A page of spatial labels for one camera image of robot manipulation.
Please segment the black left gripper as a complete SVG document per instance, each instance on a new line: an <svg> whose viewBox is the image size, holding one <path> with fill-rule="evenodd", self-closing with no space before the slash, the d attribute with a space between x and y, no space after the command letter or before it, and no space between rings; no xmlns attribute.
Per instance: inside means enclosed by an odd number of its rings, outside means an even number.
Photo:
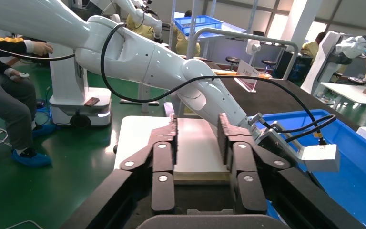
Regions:
<svg viewBox="0 0 366 229"><path fill-rule="evenodd" d="M262 148L278 155L279 157L282 157L283 159L287 160L289 163L296 163L296 161L285 152L285 149L271 137L266 137L266 138L260 139L260 142L258 143L258 145L261 146Z"/></svg>

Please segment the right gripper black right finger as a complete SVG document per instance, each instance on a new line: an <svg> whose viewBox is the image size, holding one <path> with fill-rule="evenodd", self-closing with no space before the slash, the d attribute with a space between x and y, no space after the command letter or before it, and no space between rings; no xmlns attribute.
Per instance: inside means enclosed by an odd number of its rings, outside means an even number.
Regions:
<svg viewBox="0 0 366 229"><path fill-rule="evenodd" d="M230 188L236 214L266 214L267 201L258 168L269 173L290 168L284 158L259 146L249 130L234 126L220 113L217 142L223 164L230 173Z"/></svg>

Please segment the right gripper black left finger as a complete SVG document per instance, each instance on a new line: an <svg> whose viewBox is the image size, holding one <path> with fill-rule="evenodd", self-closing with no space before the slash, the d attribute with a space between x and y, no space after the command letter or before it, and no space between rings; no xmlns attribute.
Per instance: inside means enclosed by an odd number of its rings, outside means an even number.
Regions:
<svg viewBox="0 0 366 229"><path fill-rule="evenodd" d="M170 116L169 123L153 129L145 147L120 163L120 169L137 178L151 176L151 209L154 215L175 212L173 169L177 163L178 120Z"/></svg>

